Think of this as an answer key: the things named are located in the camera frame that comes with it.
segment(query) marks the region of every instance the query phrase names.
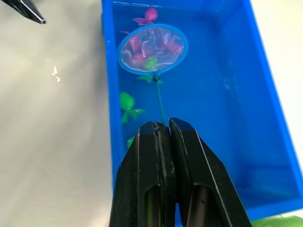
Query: blue container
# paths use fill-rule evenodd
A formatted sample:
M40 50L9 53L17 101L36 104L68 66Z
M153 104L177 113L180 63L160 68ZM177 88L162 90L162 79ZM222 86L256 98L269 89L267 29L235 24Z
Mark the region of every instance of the blue container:
M190 122L222 160L251 220L303 208L303 181L249 0L103 0L113 179L126 140L146 121L161 121L154 83L117 63L134 17L156 7L156 23L180 29L186 58L163 73L167 117ZM121 125L119 92L146 112Z

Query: water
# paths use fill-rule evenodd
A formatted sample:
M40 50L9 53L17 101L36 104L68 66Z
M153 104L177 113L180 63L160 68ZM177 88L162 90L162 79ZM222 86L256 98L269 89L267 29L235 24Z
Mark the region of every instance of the water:
M143 17L147 8L114 5L116 46L126 36L120 30L133 31L138 26L134 17ZM228 54L224 52L224 40L216 33L216 20L212 15L200 15L192 11L158 9L156 23L172 25L180 29L188 39L186 58L175 68L161 74L160 84L164 112L167 117L177 117L191 123L200 137L223 161L234 184L244 184L239 155L245 141L241 103L232 76ZM129 119L123 125L123 137L134 136L138 127L146 121L161 122L154 82L137 80L118 66L120 91L135 99L135 108L144 109L136 121Z

